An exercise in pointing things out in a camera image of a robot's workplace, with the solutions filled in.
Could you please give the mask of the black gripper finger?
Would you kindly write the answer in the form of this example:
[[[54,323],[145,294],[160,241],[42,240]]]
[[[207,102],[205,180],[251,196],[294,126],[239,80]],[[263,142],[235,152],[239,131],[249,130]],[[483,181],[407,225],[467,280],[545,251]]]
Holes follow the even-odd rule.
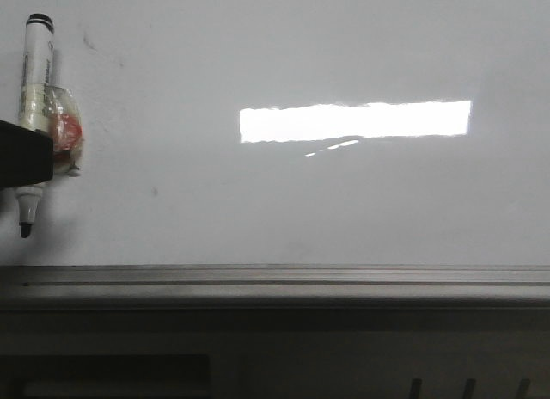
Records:
[[[52,177],[52,139],[1,120],[1,188],[39,184]]]

